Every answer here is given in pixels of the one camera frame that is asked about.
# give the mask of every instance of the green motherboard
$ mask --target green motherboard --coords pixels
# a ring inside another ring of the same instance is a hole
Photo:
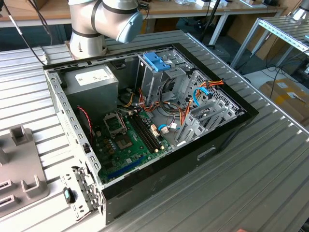
[[[153,123],[144,111],[130,116],[117,114],[122,123],[118,123],[116,118],[106,120],[106,123],[102,120],[96,123],[94,129],[96,135],[92,147],[102,166],[98,175],[103,183],[108,183],[171,150],[162,136],[156,138],[152,135]],[[125,125],[126,132],[112,137],[109,130],[117,130],[121,124]]]

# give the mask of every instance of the metal sheet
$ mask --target metal sheet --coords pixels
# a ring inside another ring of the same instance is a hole
[[[260,114],[225,151],[104,231],[297,231],[309,217],[308,132],[181,31],[140,35],[125,45],[107,40],[107,45],[115,53],[176,42],[224,78]],[[44,49],[57,54],[56,62],[69,59],[64,45]],[[0,218],[0,231],[100,231],[103,222],[99,213],[76,224],[61,194],[59,173],[76,161],[49,107],[46,83],[35,81],[42,70],[38,64],[34,70],[29,68],[25,57],[31,57],[28,50],[0,53],[0,134],[20,124],[33,130],[51,193],[31,207]],[[15,60],[15,65],[7,67],[6,59]]]
[[[306,53],[309,50],[309,42],[304,38],[309,34],[308,23],[301,24],[289,16],[259,19],[260,26],[266,28],[298,50]]]

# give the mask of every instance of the workbench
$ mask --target workbench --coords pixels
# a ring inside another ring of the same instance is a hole
[[[190,34],[145,34],[129,44],[107,40],[112,53],[170,43],[182,44],[259,114],[223,152],[103,231],[298,231],[309,217],[309,133]],[[43,49],[51,63],[71,60],[65,45]],[[42,55],[41,48],[35,51]],[[0,218],[0,231],[102,230],[99,212],[76,223],[66,204],[59,174],[76,159],[41,65],[28,49],[0,53],[0,134],[16,125],[32,129],[50,194]]]
[[[174,0],[169,2],[152,1],[149,3],[149,6],[150,10],[148,19],[206,16],[208,8],[201,7],[194,3],[191,3],[190,5],[179,5],[176,4]],[[20,27],[41,25],[41,21],[35,11],[27,11],[12,7],[9,9]],[[226,7],[218,8],[215,13],[215,15],[221,17],[209,44],[216,43],[229,15],[276,13],[275,16],[280,16],[284,9],[286,9],[286,7],[268,6],[266,8],[252,8],[238,0],[229,2]],[[42,7],[42,9],[40,9],[40,12],[50,25],[71,23],[70,9],[66,0],[50,0]],[[141,12],[145,18],[147,16],[146,11],[141,10]],[[0,28],[13,27],[13,24],[10,22],[10,19],[4,10],[1,15]]]
[[[245,49],[247,48],[259,27],[263,27],[266,30],[261,36],[260,40],[257,42],[255,48],[252,51],[252,54],[255,54],[259,47],[263,45],[265,38],[269,34],[274,34],[291,45],[278,61],[277,66],[282,64],[282,62],[290,54],[293,48],[296,48],[300,52],[309,55],[309,42],[305,40],[305,36],[309,35],[309,21],[307,23],[300,23],[290,16],[258,18],[252,26],[237,54],[235,55],[233,62],[231,63],[231,67],[236,67],[241,56],[245,52]]]

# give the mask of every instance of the metal rail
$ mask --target metal rail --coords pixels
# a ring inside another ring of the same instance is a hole
[[[240,47],[239,51],[237,52],[235,58],[233,59],[231,67],[236,67],[248,44],[255,35],[256,30],[260,26],[265,28],[266,32],[262,35],[257,45],[253,49],[253,54],[263,44],[268,34],[272,33],[292,46],[283,56],[283,58],[278,62],[277,66],[279,66],[284,61],[284,59],[291,52],[293,47],[309,55],[309,42],[305,40],[305,36],[309,34],[309,23],[301,24],[300,22],[295,21],[289,16],[258,18],[253,27],[251,28],[242,46]]]

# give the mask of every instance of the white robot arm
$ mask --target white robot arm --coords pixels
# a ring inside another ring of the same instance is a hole
[[[69,0],[69,5],[70,50],[77,58],[104,55],[104,35],[126,44],[140,32],[143,18],[136,0]]]

